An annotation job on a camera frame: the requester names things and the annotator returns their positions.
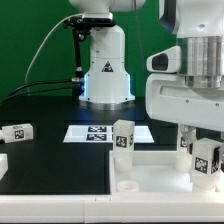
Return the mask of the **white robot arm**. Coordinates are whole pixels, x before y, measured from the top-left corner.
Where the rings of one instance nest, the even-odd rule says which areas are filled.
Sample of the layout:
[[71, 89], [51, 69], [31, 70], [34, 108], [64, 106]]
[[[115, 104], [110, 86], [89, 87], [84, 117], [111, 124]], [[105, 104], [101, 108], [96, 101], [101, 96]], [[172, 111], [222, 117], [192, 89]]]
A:
[[[93, 37], [82, 99], [93, 104], [130, 101], [122, 64], [123, 31], [113, 14], [141, 8], [146, 0], [69, 0]], [[146, 111], [150, 118], [182, 124], [196, 147], [194, 128], [224, 132], [224, 0], [159, 0], [159, 21], [177, 45], [147, 59]]]

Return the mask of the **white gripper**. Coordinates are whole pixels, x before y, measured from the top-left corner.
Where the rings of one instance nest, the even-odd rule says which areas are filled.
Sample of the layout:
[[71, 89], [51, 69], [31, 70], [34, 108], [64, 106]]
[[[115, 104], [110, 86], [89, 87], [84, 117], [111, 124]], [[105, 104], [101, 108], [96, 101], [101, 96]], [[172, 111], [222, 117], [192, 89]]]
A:
[[[224, 132], [224, 80], [220, 88], [189, 88], [182, 76], [151, 74], [145, 104], [151, 119], [183, 124], [180, 132], [187, 144], [197, 140], [195, 127]], [[224, 163], [224, 133], [221, 140], [214, 149], [217, 165]]]

